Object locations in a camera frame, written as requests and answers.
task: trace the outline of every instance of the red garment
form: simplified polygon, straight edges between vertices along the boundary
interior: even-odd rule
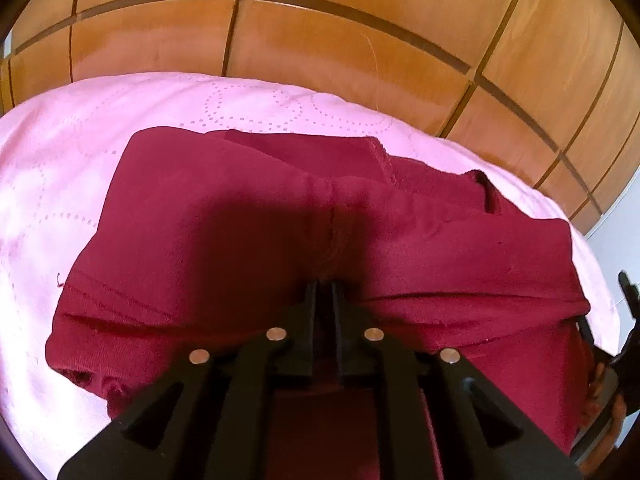
[[[372,138],[133,135],[66,279],[47,362],[114,416],[177,351],[239,345],[314,278],[344,282],[414,349],[460,348],[568,452],[590,366],[568,224],[528,218],[479,171],[442,173]],[[327,395],[276,404],[274,478],[311,478],[311,456],[313,478],[373,478],[370,402]]]

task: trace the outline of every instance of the maroon cloth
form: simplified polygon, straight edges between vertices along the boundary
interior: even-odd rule
[[[178,352],[234,348],[315,278],[344,282],[412,348],[461,348],[569,450],[590,366],[569,225],[528,218],[479,171],[442,173],[372,138],[133,135],[66,280],[47,362],[114,416]],[[273,478],[311,478],[313,460],[313,478],[374,478],[366,394],[294,399],[276,403]]]

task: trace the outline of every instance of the triangular cutout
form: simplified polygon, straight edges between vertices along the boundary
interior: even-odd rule
[[[124,437],[149,450],[158,449],[183,389],[183,383],[172,384],[126,428]]]
[[[467,380],[465,389],[476,412],[484,440],[491,449],[504,446],[522,436],[522,430],[509,420],[474,380]]]

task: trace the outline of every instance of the pink bedspread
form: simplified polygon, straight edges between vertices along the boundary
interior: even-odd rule
[[[158,125],[375,136],[391,155],[451,173],[484,171],[531,217],[564,218],[552,200],[453,142],[293,86],[147,73],[81,81],[21,104],[0,118],[0,410],[50,479],[108,422],[103,400],[44,361],[58,283],[95,232],[129,137]],[[611,294],[584,239],[573,235],[596,343],[615,353],[620,320]]]

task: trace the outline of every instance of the round screw head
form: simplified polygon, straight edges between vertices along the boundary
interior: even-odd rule
[[[267,339],[269,341],[282,341],[287,336],[287,331],[279,326],[274,326],[267,330]]]
[[[364,331],[364,337],[368,341],[373,341],[373,342],[382,341],[385,338],[385,333],[382,332],[382,330],[380,330],[379,328],[372,327],[372,328],[367,328]]]
[[[203,365],[209,360],[209,352],[199,348],[198,350],[194,350],[189,354],[189,361],[194,365]]]
[[[455,364],[460,361],[460,352],[455,348],[445,348],[440,350],[440,358],[449,364]]]

